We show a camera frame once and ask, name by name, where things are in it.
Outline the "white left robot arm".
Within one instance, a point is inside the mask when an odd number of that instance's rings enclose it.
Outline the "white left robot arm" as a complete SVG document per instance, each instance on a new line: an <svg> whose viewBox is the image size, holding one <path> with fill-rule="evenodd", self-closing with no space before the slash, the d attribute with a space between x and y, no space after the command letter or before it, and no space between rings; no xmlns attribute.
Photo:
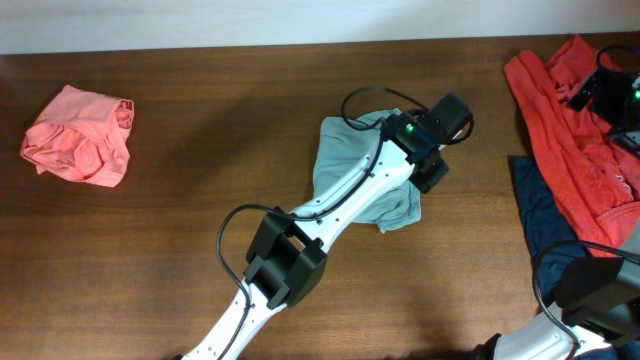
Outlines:
<svg viewBox="0 0 640 360"><path fill-rule="evenodd" d="M404 183L426 193L439 182L448 171L440 152L463 129L438 115L391 113L367 151L326 191L290 213L263 207L247 267L232 278L237 294L186 358L238 358L270 318L316 287L333 243L375 201Z"/></svg>

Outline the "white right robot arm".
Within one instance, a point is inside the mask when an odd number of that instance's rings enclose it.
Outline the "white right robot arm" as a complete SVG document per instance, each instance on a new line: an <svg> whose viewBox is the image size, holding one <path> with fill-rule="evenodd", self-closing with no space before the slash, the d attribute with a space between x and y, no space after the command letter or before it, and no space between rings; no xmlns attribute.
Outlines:
<svg viewBox="0 0 640 360"><path fill-rule="evenodd" d="M607 138L639 156L639 73L599 65L568 106L590 111L612 125ZM608 253L579 257L563 272L555 302L546 306L539 270L551 251L576 245ZM541 313L528 325L496 334L473 350L473 359L572 359L593 350L620 347L639 339L639 225L621 248L586 241L561 241L534 262L534 295Z"/></svg>

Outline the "light blue polo shirt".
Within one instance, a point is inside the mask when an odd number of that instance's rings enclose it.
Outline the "light blue polo shirt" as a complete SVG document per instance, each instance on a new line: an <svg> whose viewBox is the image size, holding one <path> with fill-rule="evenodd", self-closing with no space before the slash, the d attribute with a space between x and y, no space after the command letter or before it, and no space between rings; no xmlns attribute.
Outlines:
<svg viewBox="0 0 640 360"><path fill-rule="evenodd" d="M379 140L379 127L357 131L341 117L327 117L321 124L313 168L313 196L328 190ZM421 193L408 181L388 191L360 213L355 223L376 225L381 233L421 220Z"/></svg>

